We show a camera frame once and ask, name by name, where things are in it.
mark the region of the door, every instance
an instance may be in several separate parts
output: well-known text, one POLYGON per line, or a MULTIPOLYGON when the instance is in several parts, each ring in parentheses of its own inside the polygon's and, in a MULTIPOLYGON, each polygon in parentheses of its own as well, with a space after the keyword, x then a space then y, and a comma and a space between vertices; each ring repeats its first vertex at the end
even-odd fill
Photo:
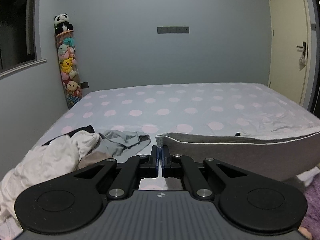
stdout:
POLYGON ((305 3, 304 0, 269 2, 272 29, 269 87, 300 104, 307 67, 299 65, 302 49, 297 46, 308 44, 305 3))

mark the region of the gray base plate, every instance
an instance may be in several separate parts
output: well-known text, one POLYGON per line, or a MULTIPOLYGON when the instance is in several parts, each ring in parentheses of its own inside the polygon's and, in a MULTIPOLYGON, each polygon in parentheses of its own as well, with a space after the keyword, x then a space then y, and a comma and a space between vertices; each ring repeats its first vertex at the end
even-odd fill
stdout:
MULTIPOLYGON (((303 240, 297 231, 270 240, 303 240)), ((18 240, 265 240, 243 232, 219 214, 213 203, 197 201, 187 191, 140 191, 112 201, 93 223, 56 236, 25 231, 18 240)))

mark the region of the gray clothing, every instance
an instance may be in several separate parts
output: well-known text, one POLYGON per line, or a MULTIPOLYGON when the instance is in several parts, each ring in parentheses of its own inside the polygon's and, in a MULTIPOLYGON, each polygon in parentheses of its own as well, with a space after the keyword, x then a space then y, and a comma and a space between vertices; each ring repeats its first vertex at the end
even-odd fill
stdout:
POLYGON ((103 152, 117 159, 118 163, 126 162, 150 144, 150 135, 143 132, 106 130, 100 133, 100 139, 92 150, 103 152))

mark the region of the mattress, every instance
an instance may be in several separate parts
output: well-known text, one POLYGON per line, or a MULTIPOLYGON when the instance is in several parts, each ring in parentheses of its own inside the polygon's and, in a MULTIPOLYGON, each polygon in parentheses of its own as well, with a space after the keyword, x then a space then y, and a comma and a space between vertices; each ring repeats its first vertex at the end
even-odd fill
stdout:
MULTIPOLYGON (((300 138, 320 131, 320 120, 307 110, 254 83, 168 84, 100 90, 87 94, 38 141, 41 145, 76 128, 178 132, 260 140, 300 138)), ((118 156, 125 162, 130 156, 118 156)))

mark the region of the plush toy storage tube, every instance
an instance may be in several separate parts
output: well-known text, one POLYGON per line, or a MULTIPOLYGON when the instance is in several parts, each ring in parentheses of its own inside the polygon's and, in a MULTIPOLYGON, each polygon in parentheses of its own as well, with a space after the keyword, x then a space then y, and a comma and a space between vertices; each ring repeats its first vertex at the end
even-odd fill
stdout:
POLYGON ((68 108, 70 109, 82 98, 80 77, 76 61, 75 41, 73 39, 73 26, 69 24, 68 21, 57 24, 56 18, 57 16, 55 17, 55 29, 60 73, 68 108))

